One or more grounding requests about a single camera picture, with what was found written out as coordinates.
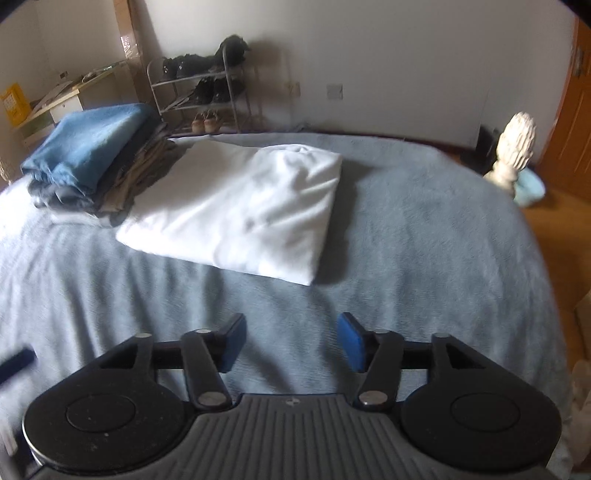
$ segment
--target blue garment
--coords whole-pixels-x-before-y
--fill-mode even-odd
[[[92,194],[117,154],[153,114],[143,103],[71,113],[21,164],[21,170],[38,181]]]

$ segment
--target yellow package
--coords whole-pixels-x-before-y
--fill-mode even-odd
[[[13,127],[19,126],[23,123],[29,113],[31,113],[31,106],[19,84],[15,83],[10,86],[5,92],[0,94],[0,100],[4,104],[8,119]]]

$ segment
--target brown door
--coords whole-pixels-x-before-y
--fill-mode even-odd
[[[591,200],[591,29],[581,21],[558,121],[538,172],[549,185]]]

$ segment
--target wall outlet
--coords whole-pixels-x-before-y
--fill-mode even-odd
[[[298,98],[301,96],[300,82],[286,82],[285,88],[290,97]]]
[[[343,99],[343,84],[329,83],[326,85],[326,97],[328,100],[342,100]]]

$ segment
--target bed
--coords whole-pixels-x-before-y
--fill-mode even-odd
[[[31,345],[38,363],[0,391],[18,425],[39,393],[138,332],[157,341],[216,329],[243,312],[248,340],[225,381],[234,394],[352,393],[336,342],[340,312],[368,329],[428,341],[449,332],[569,410],[565,345],[537,243],[510,198],[442,152],[319,134],[221,135],[245,146],[300,143],[343,155],[311,287],[156,257],[115,231],[53,225],[21,180],[0,195],[0,358]],[[178,140],[187,148],[191,138]],[[176,372],[163,382],[182,395]],[[425,381],[409,372],[399,397]],[[566,451],[552,470],[565,476]]]

